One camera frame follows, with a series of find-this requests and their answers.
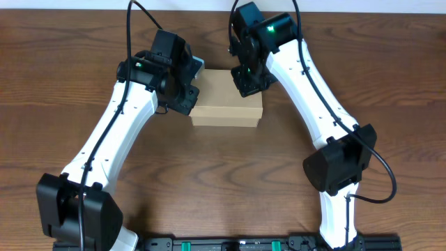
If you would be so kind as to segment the brown cardboard box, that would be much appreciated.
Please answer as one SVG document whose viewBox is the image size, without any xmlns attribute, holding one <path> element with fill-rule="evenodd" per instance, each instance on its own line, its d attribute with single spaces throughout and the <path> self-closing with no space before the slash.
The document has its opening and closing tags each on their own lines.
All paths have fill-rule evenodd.
<svg viewBox="0 0 446 251">
<path fill-rule="evenodd" d="M 229 70 L 205 69 L 192 82 L 199 89 L 190 117 L 194 126 L 255 128 L 263 114 L 260 93 L 242 97 Z"/>
</svg>

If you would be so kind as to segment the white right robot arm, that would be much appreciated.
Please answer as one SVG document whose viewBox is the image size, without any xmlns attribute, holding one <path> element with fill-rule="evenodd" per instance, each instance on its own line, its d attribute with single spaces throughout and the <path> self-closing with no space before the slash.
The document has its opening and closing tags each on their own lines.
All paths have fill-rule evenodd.
<svg viewBox="0 0 446 251">
<path fill-rule="evenodd" d="M 231 69 L 241 96 L 282 85 L 301 115 L 316 149 L 302 166 L 321 200 L 319 235 L 331 250 L 353 250 L 356 192 L 377 140 L 371 125 L 360 126 L 335 98 L 303 38 L 300 18 L 282 13 L 265 18 L 254 2 L 233 4 L 229 16 Z"/>
</svg>

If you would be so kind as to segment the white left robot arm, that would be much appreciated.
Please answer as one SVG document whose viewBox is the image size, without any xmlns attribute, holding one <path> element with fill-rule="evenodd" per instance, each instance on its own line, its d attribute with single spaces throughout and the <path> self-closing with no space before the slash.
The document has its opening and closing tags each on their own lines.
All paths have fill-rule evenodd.
<svg viewBox="0 0 446 251">
<path fill-rule="evenodd" d="M 173 110 L 187 115 L 204 67 L 180 36 L 157 31 L 152 47 L 119 63 L 109 104 L 90 137 L 58 175 L 43 174 L 36 196 L 43 233 L 55 250 L 141 250 L 125 228 L 114 191 L 123 163 L 146 122 Z"/>
</svg>

